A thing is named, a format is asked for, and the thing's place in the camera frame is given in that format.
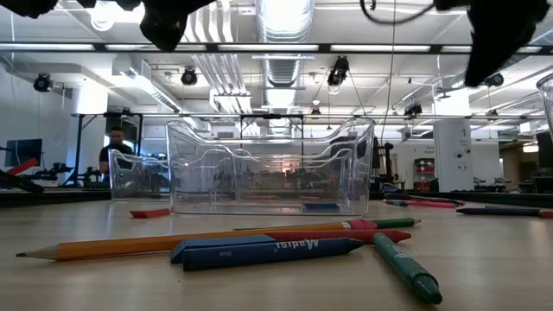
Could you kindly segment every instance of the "pencil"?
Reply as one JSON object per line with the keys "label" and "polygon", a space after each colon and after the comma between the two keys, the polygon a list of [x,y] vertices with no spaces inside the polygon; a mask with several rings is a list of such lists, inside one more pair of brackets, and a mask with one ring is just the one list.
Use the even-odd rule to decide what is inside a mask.
{"label": "pencil", "polygon": [[27,251],[16,254],[17,257],[32,257],[49,259],[55,261],[77,260],[92,257],[122,256],[154,251],[170,251],[186,238],[227,238],[243,237],[249,235],[263,234],[267,232],[289,232],[289,231],[326,231],[326,230],[350,230],[358,229],[363,225],[362,219],[350,220],[349,222],[334,222],[318,225],[299,225],[283,228],[266,228],[247,231],[232,232],[210,232],[193,233],[173,236],[147,237],[147,238],[121,238],[99,241],[66,242],[54,246],[45,247],[36,251]]}

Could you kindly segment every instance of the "person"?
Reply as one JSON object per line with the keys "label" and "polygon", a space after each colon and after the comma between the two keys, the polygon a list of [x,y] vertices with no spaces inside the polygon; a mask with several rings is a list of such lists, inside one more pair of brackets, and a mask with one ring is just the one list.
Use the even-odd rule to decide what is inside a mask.
{"label": "person", "polygon": [[126,155],[132,155],[132,149],[123,144],[123,129],[115,126],[112,127],[110,130],[110,144],[103,147],[100,151],[100,158],[99,158],[99,166],[100,166],[100,172],[104,174],[106,177],[109,176],[110,172],[110,164],[109,164],[109,156],[108,156],[108,150],[109,149],[117,149],[122,154]]}

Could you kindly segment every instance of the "wooden table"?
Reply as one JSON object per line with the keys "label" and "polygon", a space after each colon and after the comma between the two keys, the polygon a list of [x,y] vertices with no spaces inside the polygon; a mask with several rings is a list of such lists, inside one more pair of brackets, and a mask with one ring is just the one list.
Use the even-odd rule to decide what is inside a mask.
{"label": "wooden table", "polygon": [[[233,227],[327,222],[332,217],[174,215],[131,219],[167,203],[90,202],[0,210],[0,303],[4,310],[414,310],[433,309],[405,289],[384,259],[348,256],[183,273],[168,253],[76,262],[15,258],[62,241],[126,238]],[[553,220],[458,215],[383,206],[373,218],[423,222],[401,245],[439,281],[440,310],[552,310]]]}

